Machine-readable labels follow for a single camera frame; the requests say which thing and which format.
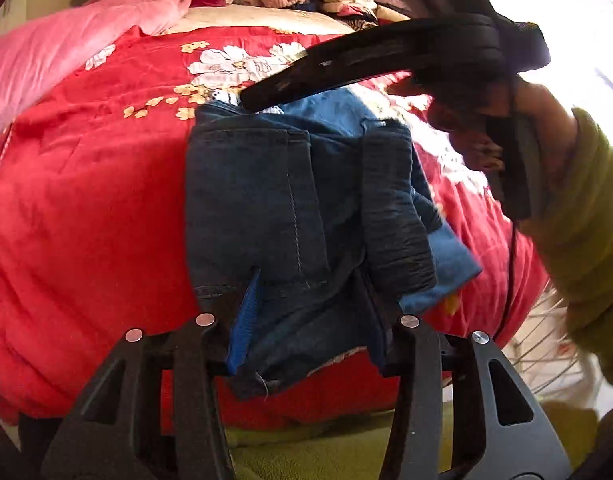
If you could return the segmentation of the right forearm green sleeve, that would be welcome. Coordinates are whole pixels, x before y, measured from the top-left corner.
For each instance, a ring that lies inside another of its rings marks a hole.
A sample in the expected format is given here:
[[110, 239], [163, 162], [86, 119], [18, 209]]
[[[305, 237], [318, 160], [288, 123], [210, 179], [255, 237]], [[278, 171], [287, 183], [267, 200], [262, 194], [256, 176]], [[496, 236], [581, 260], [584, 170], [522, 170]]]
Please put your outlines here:
[[568, 302], [570, 338], [613, 385], [613, 146], [589, 113], [572, 114], [579, 133], [563, 180], [521, 231]]

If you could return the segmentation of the right hand red nails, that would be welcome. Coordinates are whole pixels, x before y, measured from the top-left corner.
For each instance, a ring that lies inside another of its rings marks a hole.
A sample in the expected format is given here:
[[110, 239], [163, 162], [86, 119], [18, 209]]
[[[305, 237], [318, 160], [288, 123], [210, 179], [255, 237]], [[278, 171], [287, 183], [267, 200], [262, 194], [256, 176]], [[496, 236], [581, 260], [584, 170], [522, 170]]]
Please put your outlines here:
[[481, 171], [515, 222], [537, 218], [565, 172], [579, 127], [539, 84], [515, 74], [442, 76], [418, 70], [389, 84], [392, 96], [430, 96], [427, 122]]

